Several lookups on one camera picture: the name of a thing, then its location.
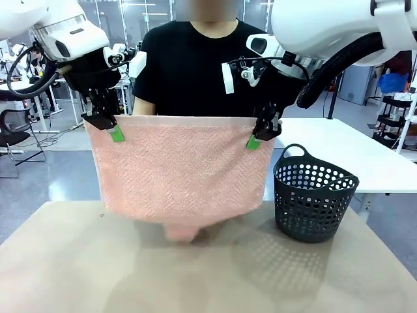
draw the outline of plastic laundry basket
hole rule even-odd
[[[304,155],[285,157],[291,147],[301,148]],[[338,230],[359,179],[294,144],[275,165],[274,183],[278,228],[293,239],[321,243]]]

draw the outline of pink towel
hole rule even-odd
[[[164,225],[171,240],[256,209],[274,141],[246,144],[252,118],[120,116],[125,141],[85,123],[106,209]]]

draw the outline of black chair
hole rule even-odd
[[[0,114],[0,131],[1,131],[0,147],[7,149],[7,153],[0,153],[0,156],[8,155],[11,161],[13,161],[14,167],[17,172],[16,176],[0,177],[0,178],[18,178],[19,177],[18,166],[24,162],[45,162],[46,161],[45,152],[42,149],[42,146],[39,143],[38,138],[35,136],[35,133],[33,132],[33,129],[32,129],[32,125],[29,122],[29,111],[31,108],[32,107],[24,109],[24,110],[5,110],[1,112]],[[11,147],[21,142],[24,142],[27,138],[31,136],[29,133],[26,132],[26,130],[30,130],[32,132],[32,135],[35,138],[40,151],[30,156],[29,158],[26,158],[25,160],[16,160],[12,153]],[[43,160],[32,160],[32,158],[40,154],[44,155]]]

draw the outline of basket handle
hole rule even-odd
[[[281,158],[286,158],[286,157],[285,157],[285,153],[288,151],[288,149],[289,149],[289,148],[292,148],[292,147],[298,147],[298,148],[300,148],[301,150],[303,150],[304,155],[306,155],[306,156],[308,156],[308,157],[311,157],[311,154],[309,154],[309,153],[307,152],[306,148],[304,148],[302,145],[299,145],[299,144],[297,144],[297,143],[293,143],[292,145],[289,145],[288,147],[286,147],[286,148],[284,149],[284,151],[282,152]]]

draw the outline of beige table surface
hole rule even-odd
[[[100,202],[54,202],[0,246],[0,312],[415,313],[417,283],[350,209],[324,244],[284,236],[265,203],[178,245]]]

